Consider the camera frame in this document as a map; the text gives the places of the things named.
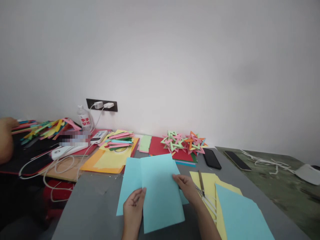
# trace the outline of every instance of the white wall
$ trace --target white wall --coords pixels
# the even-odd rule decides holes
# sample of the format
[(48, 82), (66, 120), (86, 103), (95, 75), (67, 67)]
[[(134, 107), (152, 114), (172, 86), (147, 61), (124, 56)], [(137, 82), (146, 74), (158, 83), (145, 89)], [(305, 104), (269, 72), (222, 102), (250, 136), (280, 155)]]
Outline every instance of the white wall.
[(318, 0), (2, 0), (0, 80), (1, 116), (113, 100), (98, 127), (320, 163)]

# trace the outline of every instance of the gray table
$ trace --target gray table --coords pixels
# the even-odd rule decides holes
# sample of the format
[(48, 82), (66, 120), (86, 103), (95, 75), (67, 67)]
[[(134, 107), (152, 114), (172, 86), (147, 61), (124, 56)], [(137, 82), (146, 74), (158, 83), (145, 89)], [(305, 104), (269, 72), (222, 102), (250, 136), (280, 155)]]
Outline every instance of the gray table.
[[(275, 239), (309, 239), (263, 192), (241, 173), (218, 150), (213, 149), (222, 169), (205, 164), (203, 155), (197, 157), (196, 168), (178, 165), (180, 173), (189, 171), (215, 173), (222, 181), (241, 189), (242, 194), (255, 201), (261, 209)], [(136, 152), (135, 157), (148, 154)], [(116, 217), (123, 176), (86, 172), (81, 175), (63, 211), (53, 240), (121, 239), (123, 216)], [(144, 234), (141, 224), (139, 239), (200, 239), (197, 218), (192, 207), (183, 206), (185, 222)]]

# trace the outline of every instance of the plastic bottle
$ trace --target plastic bottle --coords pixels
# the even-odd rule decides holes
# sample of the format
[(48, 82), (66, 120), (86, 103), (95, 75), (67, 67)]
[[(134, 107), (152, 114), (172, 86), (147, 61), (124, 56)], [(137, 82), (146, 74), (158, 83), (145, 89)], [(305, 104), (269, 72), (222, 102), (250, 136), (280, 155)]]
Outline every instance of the plastic bottle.
[(83, 131), (91, 131), (91, 121), (89, 118), (89, 113), (87, 110), (83, 109), (83, 105), (78, 105), (77, 115), (79, 116), (82, 130)]

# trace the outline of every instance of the plug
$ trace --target plug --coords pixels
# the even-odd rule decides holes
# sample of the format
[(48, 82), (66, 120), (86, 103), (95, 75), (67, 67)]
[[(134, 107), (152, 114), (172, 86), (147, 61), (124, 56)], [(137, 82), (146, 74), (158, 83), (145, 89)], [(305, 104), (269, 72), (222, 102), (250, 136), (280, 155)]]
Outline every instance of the plug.
[(112, 108), (114, 106), (114, 103), (106, 103), (103, 105), (105, 108)]
[(95, 107), (96, 109), (102, 108), (102, 107), (103, 107), (103, 102), (102, 102), (102, 101), (100, 101), (100, 102), (95, 102), (95, 103), (94, 103), (94, 107)]

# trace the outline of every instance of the green marble table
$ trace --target green marble table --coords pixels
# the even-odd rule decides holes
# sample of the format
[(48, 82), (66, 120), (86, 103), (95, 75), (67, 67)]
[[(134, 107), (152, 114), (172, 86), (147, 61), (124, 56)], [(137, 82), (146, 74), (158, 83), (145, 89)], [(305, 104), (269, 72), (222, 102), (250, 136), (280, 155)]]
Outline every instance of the green marble table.
[[(250, 161), (250, 158), (239, 149), (223, 147), (216, 147), (216, 149), (225, 156), (224, 151), (234, 152), (252, 169), (252, 171), (242, 171), (242, 173), (264, 192), (264, 194), (311, 239), (320, 239), (320, 201), (311, 198), (308, 194), (301, 191), (304, 189), (312, 193), (318, 193), (319, 195), (320, 186), (312, 185), (281, 168), (279, 168), (277, 175), (269, 174), (270, 172), (276, 171), (275, 166), (255, 165), (254, 162)], [(289, 164), (292, 170), (297, 170), (304, 165), (304, 163), (299, 160), (286, 155), (245, 151), (255, 157), (266, 160), (273, 159)]]

